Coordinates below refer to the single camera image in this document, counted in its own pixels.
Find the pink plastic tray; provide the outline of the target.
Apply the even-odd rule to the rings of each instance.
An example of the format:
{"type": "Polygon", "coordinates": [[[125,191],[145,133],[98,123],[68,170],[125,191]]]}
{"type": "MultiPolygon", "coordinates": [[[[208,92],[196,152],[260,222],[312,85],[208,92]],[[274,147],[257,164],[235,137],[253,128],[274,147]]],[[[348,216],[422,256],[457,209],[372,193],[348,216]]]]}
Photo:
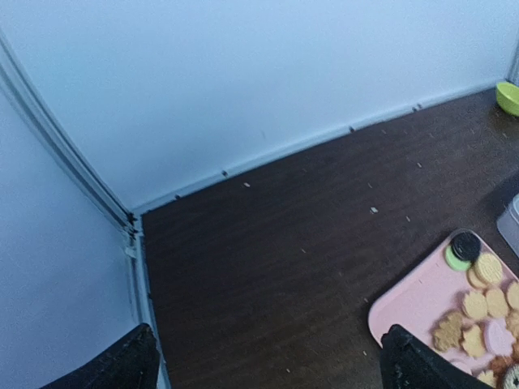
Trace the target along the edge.
{"type": "Polygon", "coordinates": [[[461,371],[489,385],[488,388],[518,386],[518,278],[474,232],[461,229],[451,234],[414,270],[390,288],[371,307],[368,327],[382,348],[382,336],[394,324],[404,327],[435,353],[461,371]],[[498,284],[486,284],[474,271],[454,271],[444,252],[455,235],[471,232],[481,242],[481,253],[492,253],[502,264],[498,284]],[[450,311],[463,315],[461,342],[446,353],[435,350],[432,331],[450,311]],[[504,318],[516,339],[511,357],[490,354],[483,331],[487,321],[504,318]]]}

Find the black sandwich cookie top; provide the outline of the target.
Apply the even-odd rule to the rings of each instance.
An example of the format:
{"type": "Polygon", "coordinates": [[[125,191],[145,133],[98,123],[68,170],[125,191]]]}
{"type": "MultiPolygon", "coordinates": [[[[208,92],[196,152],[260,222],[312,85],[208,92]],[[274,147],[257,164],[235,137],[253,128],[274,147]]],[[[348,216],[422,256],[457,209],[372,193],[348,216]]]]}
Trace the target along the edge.
{"type": "Polygon", "coordinates": [[[463,262],[473,263],[481,253],[481,242],[471,232],[458,233],[451,240],[450,246],[454,256],[463,262]]]}

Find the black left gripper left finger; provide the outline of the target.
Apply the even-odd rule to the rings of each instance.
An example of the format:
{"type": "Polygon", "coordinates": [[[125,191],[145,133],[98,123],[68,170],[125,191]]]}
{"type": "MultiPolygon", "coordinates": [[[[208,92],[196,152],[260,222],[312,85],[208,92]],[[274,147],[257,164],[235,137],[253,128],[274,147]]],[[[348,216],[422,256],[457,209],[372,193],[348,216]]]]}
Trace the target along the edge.
{"type": "Polygon", "coordinates": [[[141,323],[80,368],[46,388],[155,388],[160,354],[152,328],[141,323]]]}

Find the round tan cookie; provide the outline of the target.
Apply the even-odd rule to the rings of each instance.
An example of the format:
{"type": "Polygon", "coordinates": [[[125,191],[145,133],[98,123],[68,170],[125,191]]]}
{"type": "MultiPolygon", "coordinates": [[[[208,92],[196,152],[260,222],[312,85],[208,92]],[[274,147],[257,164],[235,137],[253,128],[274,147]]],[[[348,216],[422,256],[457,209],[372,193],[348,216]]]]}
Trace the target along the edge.
{"type": "Polygon", "coordinates": [[[474,271],[478,278],[486,284],[498,284],[503,277],[501,261],[488,252],[479,255],[474,264],[474,271]]]}

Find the left frame post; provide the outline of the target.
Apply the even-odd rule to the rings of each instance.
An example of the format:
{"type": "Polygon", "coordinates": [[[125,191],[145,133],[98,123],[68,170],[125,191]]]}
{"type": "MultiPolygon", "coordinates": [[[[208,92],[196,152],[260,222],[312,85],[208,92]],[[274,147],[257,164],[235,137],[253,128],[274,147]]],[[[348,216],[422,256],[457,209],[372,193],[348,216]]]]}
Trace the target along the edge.
{"type": "Polygon", "coordinates": [[[103,182],[75,146],[1,35],[1,91],[45,150],[116,228],[136,235],[135,216],[103,182]]]}

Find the white divided cookie tin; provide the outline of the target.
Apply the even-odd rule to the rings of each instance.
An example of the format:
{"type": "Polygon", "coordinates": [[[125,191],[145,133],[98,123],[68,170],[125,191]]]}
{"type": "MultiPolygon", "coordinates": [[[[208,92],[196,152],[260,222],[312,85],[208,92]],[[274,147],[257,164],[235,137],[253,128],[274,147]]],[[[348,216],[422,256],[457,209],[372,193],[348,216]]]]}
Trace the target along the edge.
{"type": "Polygon", "coordinates": [[[516,194],[503,214],[497,220],[497,229],[510,246],[515,255],[519,256],[519,195],[516,194]]]}

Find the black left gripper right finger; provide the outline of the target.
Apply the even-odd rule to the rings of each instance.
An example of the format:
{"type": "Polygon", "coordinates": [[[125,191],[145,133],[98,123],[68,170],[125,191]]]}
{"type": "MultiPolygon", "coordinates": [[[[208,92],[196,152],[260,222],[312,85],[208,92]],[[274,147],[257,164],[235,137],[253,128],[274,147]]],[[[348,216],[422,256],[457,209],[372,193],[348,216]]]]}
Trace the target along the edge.
{"type": "Polygon", "coordinates": [[[382,336],[380,373],[384,388],[488,388],[435,353],[404,327],[382,336]]]}

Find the pink round cookie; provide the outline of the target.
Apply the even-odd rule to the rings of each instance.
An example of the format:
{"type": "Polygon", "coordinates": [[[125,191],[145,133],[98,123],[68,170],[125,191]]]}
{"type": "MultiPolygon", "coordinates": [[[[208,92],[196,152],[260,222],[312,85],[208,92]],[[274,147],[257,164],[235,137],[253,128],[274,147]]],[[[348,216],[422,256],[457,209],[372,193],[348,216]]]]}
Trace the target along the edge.
{"type": "Polygon", "coordinates": [[[483,338],[487,351],[495,356],[511,357],[515,337],[507,328],[504,318],[494,318],[484,325],[483,338]]]}

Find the green round cookie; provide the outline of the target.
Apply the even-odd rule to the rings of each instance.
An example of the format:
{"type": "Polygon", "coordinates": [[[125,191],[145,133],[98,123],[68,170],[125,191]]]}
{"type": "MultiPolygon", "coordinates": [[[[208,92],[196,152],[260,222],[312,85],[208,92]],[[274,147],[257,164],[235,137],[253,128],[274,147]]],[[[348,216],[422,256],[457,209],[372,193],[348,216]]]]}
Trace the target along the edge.
{"type": "Polygon", "coordinates": [[[449,265],[451,269],[454,271],[468,271],[472,263],[470,261],[465,261],[459,259],[453,252],[453,248],[451,245],[448,245],[444,252],[445,262],[449,265]]]}

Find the green plastic bowl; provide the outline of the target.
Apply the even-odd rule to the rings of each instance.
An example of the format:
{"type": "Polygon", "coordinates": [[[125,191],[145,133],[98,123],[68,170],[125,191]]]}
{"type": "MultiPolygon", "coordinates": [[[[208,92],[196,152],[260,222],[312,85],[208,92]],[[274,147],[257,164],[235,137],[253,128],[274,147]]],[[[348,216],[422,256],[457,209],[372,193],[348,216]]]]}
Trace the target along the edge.
{"type": "Polygon", "coordinates": [[[496,101],[506,113],[519,117],[519,87],[510,82],[499,82],[495,86],[496,101]]]}

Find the flower shaped tan cookie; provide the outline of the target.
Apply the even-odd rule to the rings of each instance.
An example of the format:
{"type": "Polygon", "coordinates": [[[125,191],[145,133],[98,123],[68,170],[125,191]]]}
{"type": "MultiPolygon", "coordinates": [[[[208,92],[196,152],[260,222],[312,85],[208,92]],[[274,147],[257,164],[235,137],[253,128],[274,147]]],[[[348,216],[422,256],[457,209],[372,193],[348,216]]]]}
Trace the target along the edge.
{"type": "Polygon", "coordinates": [[[432,331],[432,343],[436,351],[446,353],[458,348],[461,342],[464,315],[459,310],[448,312],[432,331]]]}

